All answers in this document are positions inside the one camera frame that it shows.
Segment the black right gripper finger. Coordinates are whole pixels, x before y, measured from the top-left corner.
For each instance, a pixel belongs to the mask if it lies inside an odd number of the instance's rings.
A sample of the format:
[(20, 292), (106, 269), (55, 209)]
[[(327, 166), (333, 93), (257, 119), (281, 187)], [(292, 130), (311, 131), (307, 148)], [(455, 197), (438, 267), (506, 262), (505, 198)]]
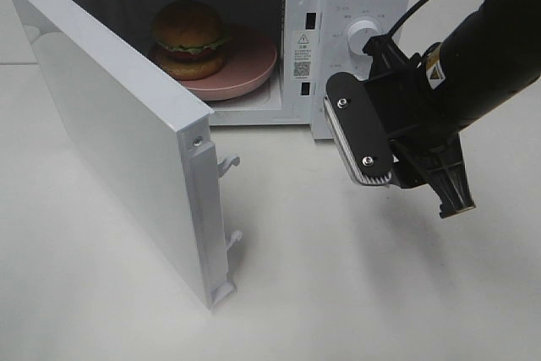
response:
[(440, 198), (440, 218), (476, 207), (468, 185), (459, 134), (454, 134), (446, 144), (429, 150), (423, 166), (427, 183)]
[(372, 57), (369, 80), (404, 74), (417, 67), (417, 55), (407, 57), (388, 35), (372, 36), (363, 47), (363, 52)]

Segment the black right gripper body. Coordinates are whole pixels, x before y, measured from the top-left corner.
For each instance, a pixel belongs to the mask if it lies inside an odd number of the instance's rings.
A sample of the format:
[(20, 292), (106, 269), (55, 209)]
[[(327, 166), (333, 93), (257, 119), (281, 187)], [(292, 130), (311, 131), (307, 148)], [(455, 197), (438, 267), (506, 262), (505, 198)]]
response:
[(368, 84), (370, 100), (397, 159), (391, 182), (404, 189), (427, 183), (423, 164), (428, 151), (446, 144), (459, 131), (429, 99), (425, 63), (416, 55), (415, 69), (369, 80)]

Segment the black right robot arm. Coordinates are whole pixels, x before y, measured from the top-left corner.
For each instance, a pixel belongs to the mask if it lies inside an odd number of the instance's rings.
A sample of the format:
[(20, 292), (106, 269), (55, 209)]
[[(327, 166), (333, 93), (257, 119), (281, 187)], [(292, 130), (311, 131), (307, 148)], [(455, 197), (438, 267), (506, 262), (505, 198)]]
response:
[(442, 42), (406, 57), (388, 37), (374, 57), (359, 116), (385, 148), (397, 184), (428, 184), (440, 216), (473, 208), (459, 133), (540, 76), (538, 0), (484, 0)]

